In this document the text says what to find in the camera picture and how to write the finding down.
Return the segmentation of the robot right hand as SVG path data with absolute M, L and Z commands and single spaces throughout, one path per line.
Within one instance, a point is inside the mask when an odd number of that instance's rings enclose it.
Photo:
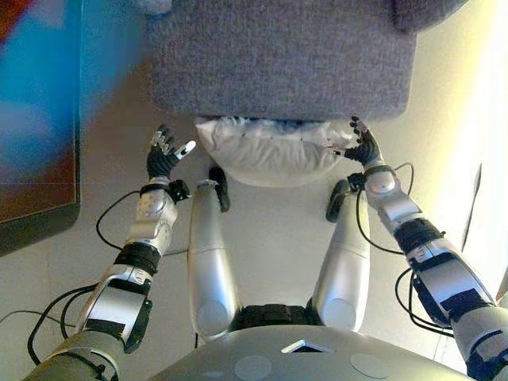
M 361 163 L 364 169 L 384 165 L 382 153 L 369 127 L 356 115 L 351 116 L 349 125 L 358 137 L 358 145 L 347 148 L 344 158 Z

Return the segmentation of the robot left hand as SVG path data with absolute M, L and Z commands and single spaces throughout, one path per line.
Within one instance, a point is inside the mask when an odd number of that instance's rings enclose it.
M 146 160 L 148 178 L 169 178 L 171 170 L 184 157 L 188 156 L 196 148 L 196 145 L 195 140 L 189 140 L 181 147 L 176 147 L 171 129 L 166 125 L 161 125 L 152 137 Z

